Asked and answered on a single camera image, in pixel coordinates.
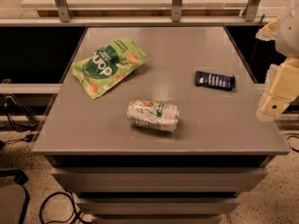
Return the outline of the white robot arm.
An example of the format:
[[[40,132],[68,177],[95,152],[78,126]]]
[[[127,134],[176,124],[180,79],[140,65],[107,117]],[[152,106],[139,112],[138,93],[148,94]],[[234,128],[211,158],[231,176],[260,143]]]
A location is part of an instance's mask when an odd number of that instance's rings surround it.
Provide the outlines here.
[[[286,57],[280,65],[270,65],[256,110],[258,120],[271,121],[299,96],[299,0],[293,0],[289,8],[260,29],[256,37],[263,41],[274,40],[276,51]]]

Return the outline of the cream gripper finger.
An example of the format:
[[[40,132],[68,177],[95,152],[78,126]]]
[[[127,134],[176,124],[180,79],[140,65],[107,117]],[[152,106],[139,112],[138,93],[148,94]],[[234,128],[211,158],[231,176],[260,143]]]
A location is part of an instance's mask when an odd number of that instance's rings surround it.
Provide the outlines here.
[[[299,59],[288,58],[281,65],[271,64],[257,106],[256,118],[260,121],[278,118],[298,96]]]
[[[257,34],[256,38],[262,41],[271,41],[277,38],[277,28],[278,28],[279,18],[275,18],[268,22],[263,28],[261,28]]]

